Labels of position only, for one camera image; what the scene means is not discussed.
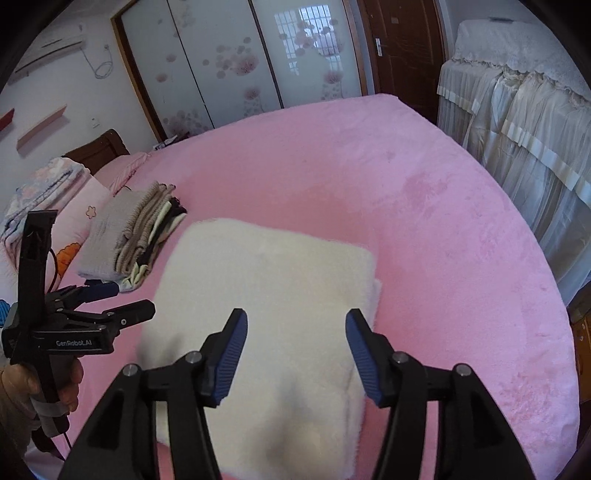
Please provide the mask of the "person's left hand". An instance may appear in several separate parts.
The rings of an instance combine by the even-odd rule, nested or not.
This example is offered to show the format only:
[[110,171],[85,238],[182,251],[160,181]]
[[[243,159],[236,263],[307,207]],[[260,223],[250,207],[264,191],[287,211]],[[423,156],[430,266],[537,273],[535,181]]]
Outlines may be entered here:
[[[67,408],[68,413],[78,407],[79,386],[84,370],[81,362],[75,359],[70,367],[69,380],[59,391],[59,402]],[[31,398],[41,393],[37,374],[22,365],[9,365],[1,370],[1,422],[8,417],[18,415],[33,419],[36,412],[32,407]]]

